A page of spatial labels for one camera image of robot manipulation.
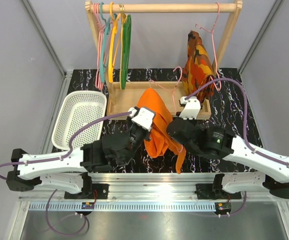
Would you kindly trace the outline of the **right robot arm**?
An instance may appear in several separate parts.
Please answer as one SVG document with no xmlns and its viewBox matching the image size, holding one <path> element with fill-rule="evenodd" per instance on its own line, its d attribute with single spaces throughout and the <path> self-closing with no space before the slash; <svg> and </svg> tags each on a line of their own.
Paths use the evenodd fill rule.
<svg viewBox="0 0 289 240">
<path fill-rule="evenodd" d="M 182 118 L 174 119 L 166 132 L 190 155 L 235 162 L 255 170 L 216 174 L 211 187 L 197 190 L 203 198 L 216 200 L 238 192 L 268 191 L 275 197 L 289 199 L 289 156 L 248 144 L 230 130 L 217 126 L 203 129 Z"/>
</svg>

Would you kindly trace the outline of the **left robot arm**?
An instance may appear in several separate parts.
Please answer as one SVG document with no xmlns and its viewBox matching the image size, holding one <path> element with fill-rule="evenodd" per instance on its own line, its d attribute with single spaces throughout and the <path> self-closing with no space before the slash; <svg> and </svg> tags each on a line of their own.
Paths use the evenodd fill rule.
<svg viewBox="0 0 289 240">
<path fill-rule="evenodd" d="M 85 144 L 64 159 L 52 153 L 53 161 L 47 161 L 46 154 L 30 161 L 29 154 L 15 149 L 12 152 L 14 169 L 8 172 L 6 184 L 15 192 L 45 187 L 64 191 L 66 199 L 92 198 L 94 189 L 90 174 L 110 172 L 113 164 L 126 166 L 149 135 L 149 130 L 132 123 L 127 131 Z"/>
</svg>

